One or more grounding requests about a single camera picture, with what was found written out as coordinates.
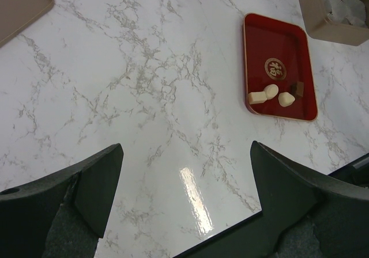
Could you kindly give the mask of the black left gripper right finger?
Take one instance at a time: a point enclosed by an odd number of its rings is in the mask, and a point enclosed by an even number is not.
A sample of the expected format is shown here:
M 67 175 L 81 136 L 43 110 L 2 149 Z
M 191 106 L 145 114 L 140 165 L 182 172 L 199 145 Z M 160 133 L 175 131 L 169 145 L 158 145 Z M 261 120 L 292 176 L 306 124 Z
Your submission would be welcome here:
M 304 219 L 325 257 L 368 257 L 368 155 L 329 175 L 257 141 L 250 158 L 262 209 L 260 257 Z

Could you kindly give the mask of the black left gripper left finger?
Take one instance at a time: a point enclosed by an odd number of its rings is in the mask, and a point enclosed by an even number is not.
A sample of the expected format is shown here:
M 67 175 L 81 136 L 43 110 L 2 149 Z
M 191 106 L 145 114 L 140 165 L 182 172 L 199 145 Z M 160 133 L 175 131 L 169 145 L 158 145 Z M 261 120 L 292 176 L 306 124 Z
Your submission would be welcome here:
M 94 257 L 123 161 L 120 144 L 1 192 L 1 257 Z

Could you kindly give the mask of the brown rectangular chocolate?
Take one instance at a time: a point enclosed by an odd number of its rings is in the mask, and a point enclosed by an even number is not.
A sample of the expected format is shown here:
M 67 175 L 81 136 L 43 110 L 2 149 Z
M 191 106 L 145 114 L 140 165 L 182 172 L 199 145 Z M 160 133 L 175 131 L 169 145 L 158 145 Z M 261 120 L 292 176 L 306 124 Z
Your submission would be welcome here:
M 300 99 L 304 95 L 304 83 L 297 81 L 290 87 L 290 94 L 296 99 Z

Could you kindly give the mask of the cream rectangular chocolate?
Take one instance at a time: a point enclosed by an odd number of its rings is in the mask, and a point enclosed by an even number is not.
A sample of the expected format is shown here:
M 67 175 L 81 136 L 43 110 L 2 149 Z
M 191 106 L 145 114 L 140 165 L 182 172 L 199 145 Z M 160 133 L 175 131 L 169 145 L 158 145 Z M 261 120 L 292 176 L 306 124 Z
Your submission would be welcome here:
M 250 92 L 247 96 L 248 99 L 248 103 L 250 105 L 253 104 L 262 104 L 265 101 L 268 100 L 267 96 L 266 96 L 266 92 L 265 91 L 261 91 L 261 92 Z

